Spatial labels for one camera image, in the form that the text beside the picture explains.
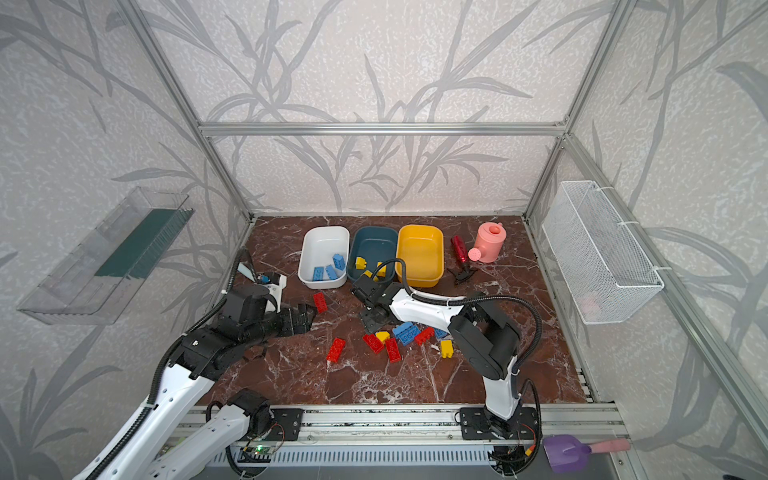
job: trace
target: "wallpaper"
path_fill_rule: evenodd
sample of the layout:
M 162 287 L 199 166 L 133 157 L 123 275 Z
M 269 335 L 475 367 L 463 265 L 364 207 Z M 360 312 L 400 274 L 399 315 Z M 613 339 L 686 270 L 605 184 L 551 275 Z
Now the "wallpaper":
M 202 121 L 560 121 L 614 0 L 140 0 Z
M 110 2 L 0 2 L 0 477 L 71 478 L 146 396 L 247 227 Z M 195 209 L 111 326 L 16 306 L 135 186 Z
M 768 458 L 661 296 L 623 323 L 582 321 L 541 224 L 564 180 L 584 180 L 564 153 L 530 226 L 593 390 L 616 402 L 650 480 L 768 478 Z
M 767 14 L 636 10 L 576 130 L 766 394 Z
M 521 214 L 553 143 L 552 137 L 226 137 L 217 149 L 251 210 L 262 215 Z

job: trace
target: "white mesh basket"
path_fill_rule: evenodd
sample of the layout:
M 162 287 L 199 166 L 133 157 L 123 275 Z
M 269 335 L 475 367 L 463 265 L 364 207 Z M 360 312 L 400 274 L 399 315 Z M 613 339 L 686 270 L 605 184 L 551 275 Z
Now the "white mesh basket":
M 623 322 L 664 288 L 593 181 L 561 182 L 542 228 L 584 323 Z

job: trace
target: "brown marble surface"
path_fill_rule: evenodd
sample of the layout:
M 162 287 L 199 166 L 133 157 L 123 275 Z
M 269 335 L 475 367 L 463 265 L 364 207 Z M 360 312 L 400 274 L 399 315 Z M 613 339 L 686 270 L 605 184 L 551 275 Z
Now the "brown marble surface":
M 468 282 L 454 286 L 453 276 L 447 271 L 457 270 L 451 237 L 461 235 L 471 248 L 480 224 L 491 219 L 501 221 L 507 230 L 500 257 L 490 264 L 473 262 L 480 271 Z M 451 359 L 443 359 L 432 348 L 439 344 L 434 337 L 423 346 L 414 342 L 404 347 L 398 343 L 402 361 L 390 365 L 385 350 L 374 354 L 362 340 L 365 331 L 357 317 L 362 304 L 349 291 L 351 282 L 335 290 L 311 290 L 296 274 L 304 234 L 311 228 L 341 225 L 354 236 L 358 228 L 367 225 L 399 230 L 409 223 L 434 225 L 445 238 L 445 275 L 437 286 L 424 291 L 464 295 L 479 290 L 516 295 L 533 303 L 544 319 L 544 331 L 539 347 L 522 366 L 520 379 L 534 380 L 542 402 L 584 402 L 574 363 L 520 217 L 265 217 L 257 221 L 247 243 L 256 270 L 288 276 L 283 304 L 313 304 L 312 295 L 321 291 L 329 310 L 315 318 L 310 333 L 272 339 L 266 349 L 251 349 L 200 403 L 212 399 L 226 402 L 244 387 L 266 396 L 273 405 L 483 403 L 482 377 L 460 351 L 456 350 Z M 503 302 L 502 308 L 519 325 L 522 351 L 533 336 L 534 320 L 514 303 Z M 326 355 L 336 337 L 346 340 L 346 347 L 340 361 L 330 363 Z

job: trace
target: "purple shovel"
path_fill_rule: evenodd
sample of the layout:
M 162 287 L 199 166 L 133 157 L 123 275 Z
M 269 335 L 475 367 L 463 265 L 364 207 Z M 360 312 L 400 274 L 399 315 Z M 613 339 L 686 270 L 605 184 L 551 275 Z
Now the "purple shovel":
M 591 453 L 626 452 L 629 440 L 613 439 L 585 445 L 573 435 L 555 435 L 544 439 L 544 451 L 555 473 L 576 472 L 587 466 Z

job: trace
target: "purple shovel blade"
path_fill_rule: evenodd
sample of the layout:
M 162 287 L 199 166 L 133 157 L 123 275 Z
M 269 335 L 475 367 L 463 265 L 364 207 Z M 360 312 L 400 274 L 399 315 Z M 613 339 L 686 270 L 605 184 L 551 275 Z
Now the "purple shovel blade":
M 571 435 L 556 435 L 543 441 L 549 465 L 555 473 L 576 472 L 587 466 L 592 449 Z

